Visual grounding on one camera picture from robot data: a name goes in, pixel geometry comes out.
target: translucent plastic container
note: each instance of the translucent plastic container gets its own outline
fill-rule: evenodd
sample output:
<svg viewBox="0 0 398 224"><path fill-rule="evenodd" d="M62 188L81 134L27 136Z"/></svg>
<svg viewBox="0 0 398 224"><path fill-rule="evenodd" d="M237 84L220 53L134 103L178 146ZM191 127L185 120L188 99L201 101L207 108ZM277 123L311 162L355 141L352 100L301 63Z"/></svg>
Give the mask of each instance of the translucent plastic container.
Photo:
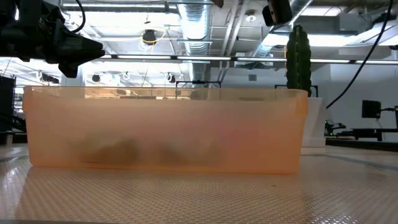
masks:
<svg viewBox="0 0 398 224"><path fill-rule="evenodd" d="M33 166L289 174L307 92L29 86Z"/></svg>

